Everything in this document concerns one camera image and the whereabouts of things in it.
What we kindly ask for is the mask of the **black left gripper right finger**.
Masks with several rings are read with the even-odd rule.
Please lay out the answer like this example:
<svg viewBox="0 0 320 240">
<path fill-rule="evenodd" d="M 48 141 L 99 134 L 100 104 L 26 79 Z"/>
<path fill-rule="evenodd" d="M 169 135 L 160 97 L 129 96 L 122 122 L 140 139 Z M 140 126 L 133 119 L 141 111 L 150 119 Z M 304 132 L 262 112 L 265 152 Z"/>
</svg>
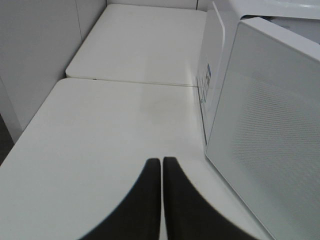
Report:
<svg viewBox="0 0 320 240">
<path fill-rule="evenodd" d="M 175 157 L 162 164 L 163 203 L 169 240 L 253 240 L 196 190 Z"/>
</svg>

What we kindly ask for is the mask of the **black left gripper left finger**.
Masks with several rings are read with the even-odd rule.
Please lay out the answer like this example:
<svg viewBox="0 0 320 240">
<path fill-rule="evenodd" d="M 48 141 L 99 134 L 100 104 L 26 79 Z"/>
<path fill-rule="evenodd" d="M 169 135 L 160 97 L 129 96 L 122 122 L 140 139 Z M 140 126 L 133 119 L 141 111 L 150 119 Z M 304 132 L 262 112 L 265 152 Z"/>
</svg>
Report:
<svg viewBox="0 0 320 240">
<path fill-rule="evenodd" d="M 121 203 L 82 239 L 158 240 L 161 209 L 161 163 L 150 158 Z"/>
</svg>

